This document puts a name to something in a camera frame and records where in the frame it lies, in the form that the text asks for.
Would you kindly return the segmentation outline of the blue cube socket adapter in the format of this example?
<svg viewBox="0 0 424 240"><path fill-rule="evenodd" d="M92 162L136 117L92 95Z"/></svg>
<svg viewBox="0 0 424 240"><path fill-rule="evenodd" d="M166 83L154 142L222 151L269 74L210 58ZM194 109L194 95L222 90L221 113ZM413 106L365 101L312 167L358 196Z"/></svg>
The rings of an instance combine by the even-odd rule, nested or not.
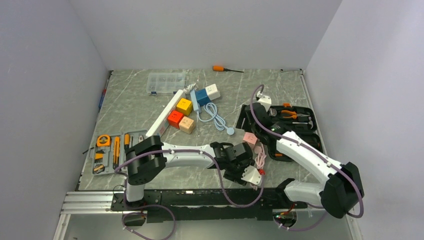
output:
<svg viewBox="0 0 424 240"><path fill-rule="evenodd" d="M205 106L206 104L211 102L205 88L195 91L195 97L200 107Z"/></svg>

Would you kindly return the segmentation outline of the orange tape measure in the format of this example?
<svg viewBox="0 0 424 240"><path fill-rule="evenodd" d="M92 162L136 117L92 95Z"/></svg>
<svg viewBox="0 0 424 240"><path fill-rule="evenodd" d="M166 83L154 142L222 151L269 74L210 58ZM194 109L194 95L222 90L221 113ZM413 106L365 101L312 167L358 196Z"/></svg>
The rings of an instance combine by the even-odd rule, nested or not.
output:
<svg viewBox="0 0 424 240"><path fill-rule="evenodd" d="M111 137L108 134L99 135L96 139L97 147L109 147L111 145Z"/></svg>

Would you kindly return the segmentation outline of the grey tool tray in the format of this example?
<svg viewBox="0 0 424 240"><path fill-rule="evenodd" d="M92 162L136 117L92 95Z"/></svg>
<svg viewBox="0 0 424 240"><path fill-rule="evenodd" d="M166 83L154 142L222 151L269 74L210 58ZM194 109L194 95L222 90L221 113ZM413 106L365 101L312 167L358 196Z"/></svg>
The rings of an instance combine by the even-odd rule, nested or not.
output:
<svg viewBox="0 0 424 240"><path fill-rule="evenodd" d="M124 163L125 150L142 142L146 138L146 130L133 130L124 133L105 133L100 135L109 135L111 145L97 147L95 145L90 150L92 167L91 173L94 176L108 175L114 173L115 169Z"/></svg>

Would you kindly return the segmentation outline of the red cube socket adapter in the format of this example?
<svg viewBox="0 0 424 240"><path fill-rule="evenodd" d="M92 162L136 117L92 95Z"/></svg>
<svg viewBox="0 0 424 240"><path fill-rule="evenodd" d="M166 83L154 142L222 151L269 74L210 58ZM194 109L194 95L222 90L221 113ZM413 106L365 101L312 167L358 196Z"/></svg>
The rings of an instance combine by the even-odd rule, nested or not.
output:
<svg viewBox="0 0 424 240"><path fill-rule="evenodd" d="M180 128L180 122L184 118L184 114L173 110L167 117L167 122L170 126L179 129Z"/></svg>

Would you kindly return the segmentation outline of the black tool case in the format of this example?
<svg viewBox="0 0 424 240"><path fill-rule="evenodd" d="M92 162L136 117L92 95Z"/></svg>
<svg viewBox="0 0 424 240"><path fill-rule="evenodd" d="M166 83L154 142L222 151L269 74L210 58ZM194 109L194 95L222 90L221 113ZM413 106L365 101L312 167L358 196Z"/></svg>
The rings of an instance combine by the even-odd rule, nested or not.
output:
<svg viewBox="0 0 424 240"><path fill-rule="evenodd" d="M284 120L281 118L282 110L310 115L311 120L304 122L297 120ZM284 103L282 105L272 105L269 111L266 112L263 111L262 106L259 106L255 109L255 114L261 124L267 129L280 135L283 135L288 131L294 131L306 143L318 151L323 152L321 139L315 133L318 127L316 125L315 114L311 108Z"/></svg>

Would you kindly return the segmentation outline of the yellow cube socket adapter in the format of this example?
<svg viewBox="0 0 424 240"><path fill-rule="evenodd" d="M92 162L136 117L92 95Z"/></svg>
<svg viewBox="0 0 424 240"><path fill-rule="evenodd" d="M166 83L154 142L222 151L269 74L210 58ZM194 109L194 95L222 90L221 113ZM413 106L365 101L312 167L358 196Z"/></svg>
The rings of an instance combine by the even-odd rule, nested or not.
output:
<svg viewBox="0 0 424 240"><path fill-rule="evenodd" d="M184 116L189 116L193 111L193 102L186 98L181 98L177 103L175 110Z"/></svg>

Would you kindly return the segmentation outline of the beige cube socket adapter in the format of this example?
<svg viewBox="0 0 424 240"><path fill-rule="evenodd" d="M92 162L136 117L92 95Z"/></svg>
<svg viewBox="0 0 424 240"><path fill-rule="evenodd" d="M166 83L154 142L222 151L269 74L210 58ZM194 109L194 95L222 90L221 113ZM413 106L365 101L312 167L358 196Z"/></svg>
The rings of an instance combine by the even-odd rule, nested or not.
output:
<svg viewBox="0 0 424 240"><path fill-rule="evenodd" d="M184 116L179 122L178 126L179 129L184 133L191 134L196 127L196 122L193 119Z"/></svg>

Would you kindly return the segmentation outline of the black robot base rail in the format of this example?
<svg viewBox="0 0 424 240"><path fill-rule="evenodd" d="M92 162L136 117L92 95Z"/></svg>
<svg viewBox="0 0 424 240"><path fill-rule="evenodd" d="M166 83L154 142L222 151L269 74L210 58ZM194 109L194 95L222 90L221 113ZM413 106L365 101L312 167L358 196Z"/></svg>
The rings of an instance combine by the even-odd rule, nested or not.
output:
<svg viewBox="0 0 424 240"><path fill-rule="evenodd" d="M141 201L124 203L121 192L114 193L110 209L113 212L136 211L139 207L147 206L146 218L148 223L165 221L197 221L197 220L232 220L255 219L271 221L279 212L305 209L302 202L288 203L283 200L275 189L265 188L260 199L247 208L231 205L220 189L162 189L144 192Z"/></svg>

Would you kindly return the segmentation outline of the clear plastic organizer box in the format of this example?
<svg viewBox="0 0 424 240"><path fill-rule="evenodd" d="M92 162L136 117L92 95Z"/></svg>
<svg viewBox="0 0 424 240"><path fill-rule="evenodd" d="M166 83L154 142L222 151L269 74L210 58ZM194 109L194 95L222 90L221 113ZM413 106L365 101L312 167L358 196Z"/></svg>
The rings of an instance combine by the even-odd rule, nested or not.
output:
<svg viewBox="0 0 424 240"><path fill-rule="evenodd" d="M186 86L186 74L183 72L151 72L147 78L148 95L173 95Z"/></svg>

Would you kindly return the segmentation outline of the white power strip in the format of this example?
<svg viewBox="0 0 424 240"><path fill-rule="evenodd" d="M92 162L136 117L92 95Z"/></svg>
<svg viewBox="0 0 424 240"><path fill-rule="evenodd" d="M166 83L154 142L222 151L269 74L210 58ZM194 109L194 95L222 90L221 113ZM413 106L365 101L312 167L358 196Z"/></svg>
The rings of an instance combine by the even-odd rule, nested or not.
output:
<svg viewBox="0 0 424 240"><path fill-rule="evenodd" d="M175 110L177 103L185 96L186 93L182 89L179 89L174 94L168 104L164 107L163 111L157 117L153 125L146 132L145 136L147 138L151 136L162 136L164 134L164 132L169 126L168 116L172 111Z"/></svg>

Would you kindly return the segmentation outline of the white cube socket adapter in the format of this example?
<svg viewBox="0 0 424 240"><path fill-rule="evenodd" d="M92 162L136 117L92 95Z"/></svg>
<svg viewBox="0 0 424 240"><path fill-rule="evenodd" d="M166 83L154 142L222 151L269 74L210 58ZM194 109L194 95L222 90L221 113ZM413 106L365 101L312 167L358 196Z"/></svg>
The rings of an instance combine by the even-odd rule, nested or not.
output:
<svg viewBox="0 0 424 240"><path fill-rule="evenodd" d="M205 88L205 90L206 90L206 94L207 94L208 98L210 99L210 101L213 101L213 100L221 97L220 91L218 90L217 85L215 83L208 85Z"/></svg>

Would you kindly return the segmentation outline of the pink cube socket adapter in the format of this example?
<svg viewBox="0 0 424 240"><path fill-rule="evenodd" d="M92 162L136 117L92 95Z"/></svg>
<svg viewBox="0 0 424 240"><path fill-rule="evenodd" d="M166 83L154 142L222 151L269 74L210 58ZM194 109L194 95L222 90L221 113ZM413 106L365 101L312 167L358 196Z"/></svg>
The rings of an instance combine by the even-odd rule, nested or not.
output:
<svg viewBox="0 0 424 240"><path fill-rule="evenodd" d="M248 143L249 145L254 146L257 143L258 138L255 136L255 134L253 134L251 132L245 132L242 140L244 142Z"/></svg>

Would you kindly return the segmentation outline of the light blue power strip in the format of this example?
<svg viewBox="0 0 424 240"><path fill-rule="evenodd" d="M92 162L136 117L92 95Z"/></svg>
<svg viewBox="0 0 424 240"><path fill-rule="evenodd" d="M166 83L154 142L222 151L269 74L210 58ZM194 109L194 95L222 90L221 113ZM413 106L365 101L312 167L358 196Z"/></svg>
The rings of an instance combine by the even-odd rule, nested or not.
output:
<svg viewBox="0 0 424 240"><path fill-rule="evenodd" d="M197 101L197 97L196 97L196 91L194 89L192 89L190 91L190 98L192 101L192 106L193 106L193 110L198 114L201 112L201 107Z"/></svg>

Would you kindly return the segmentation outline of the orange handled screwdriver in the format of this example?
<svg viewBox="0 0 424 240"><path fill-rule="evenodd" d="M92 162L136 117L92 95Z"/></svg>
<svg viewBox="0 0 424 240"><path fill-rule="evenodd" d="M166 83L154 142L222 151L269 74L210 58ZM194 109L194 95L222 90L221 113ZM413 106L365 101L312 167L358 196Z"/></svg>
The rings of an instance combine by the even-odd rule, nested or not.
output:
<svg viewBox="0 0 424 240"><path fill-rule="evenodd" d="M212 67L212 70L215 72L236 72L236 73L244 73L244 71L240 71L240 70L233 70L233 69L229 69L229 68L225 68L223 66L219 66L219 65L214 65Z"/></svg>

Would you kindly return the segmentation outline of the orange pliers in case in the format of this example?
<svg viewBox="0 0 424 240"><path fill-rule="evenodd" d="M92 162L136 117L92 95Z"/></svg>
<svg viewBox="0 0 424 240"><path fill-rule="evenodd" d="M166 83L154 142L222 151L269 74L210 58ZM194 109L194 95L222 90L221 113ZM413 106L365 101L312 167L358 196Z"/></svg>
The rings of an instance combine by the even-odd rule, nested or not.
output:
<svg viewBox="0 0 424 240"><path fill-rule="evenodd" d="M308 114L297 113L295 111L290 111L290 110L282 110L280 112L280 117L283 120L298 121L298 122L308 122L312 119L312 117Z"/></svg>

